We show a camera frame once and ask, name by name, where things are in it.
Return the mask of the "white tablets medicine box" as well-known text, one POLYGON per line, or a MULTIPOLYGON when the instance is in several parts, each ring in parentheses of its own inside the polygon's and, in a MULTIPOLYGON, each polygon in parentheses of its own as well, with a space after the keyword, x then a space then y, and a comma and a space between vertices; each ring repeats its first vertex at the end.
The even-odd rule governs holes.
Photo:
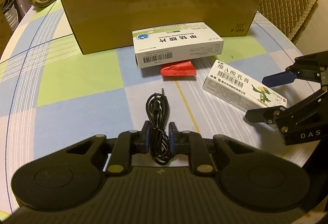
POLYGON ((139 69, 221 54, 224 40, 203 22, 132 32, 139 69))

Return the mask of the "red candy packet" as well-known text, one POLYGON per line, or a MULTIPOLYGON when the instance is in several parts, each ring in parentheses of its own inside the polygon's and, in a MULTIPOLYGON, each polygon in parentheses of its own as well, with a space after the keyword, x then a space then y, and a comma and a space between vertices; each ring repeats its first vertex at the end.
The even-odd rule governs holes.
POLYGON ((162 76, 168 77, 187 77, 197 75, 196 69, 190 60, 163 64, 160 73, 162 76))

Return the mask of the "checkered tablecloth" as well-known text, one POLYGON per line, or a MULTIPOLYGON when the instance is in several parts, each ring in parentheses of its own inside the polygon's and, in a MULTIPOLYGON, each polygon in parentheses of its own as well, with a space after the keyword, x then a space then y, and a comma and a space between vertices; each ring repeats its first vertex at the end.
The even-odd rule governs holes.
POLYGON ((286 146, 277 130, 247 123, 203 90, 214 61, 195 59, 194 77, 164 78, 157 66, 138 69, 131 46, 83 55, 60 1, 30 8, 1 57, 1 215, 18 206, 10 187, 18 168, 96 134, 139 130, 156 92, 167 96, 179 130, 224 134, 303 165, 316 142, 286 146))

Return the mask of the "long white ointment box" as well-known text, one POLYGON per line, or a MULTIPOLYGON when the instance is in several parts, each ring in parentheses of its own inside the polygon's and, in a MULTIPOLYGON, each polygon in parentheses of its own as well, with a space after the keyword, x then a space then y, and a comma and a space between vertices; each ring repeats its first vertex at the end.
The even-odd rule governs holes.
POLYGON ((287 106, 287 99, 250 76, 216 60, 203 90, 244 112, 274 106, 287 106))

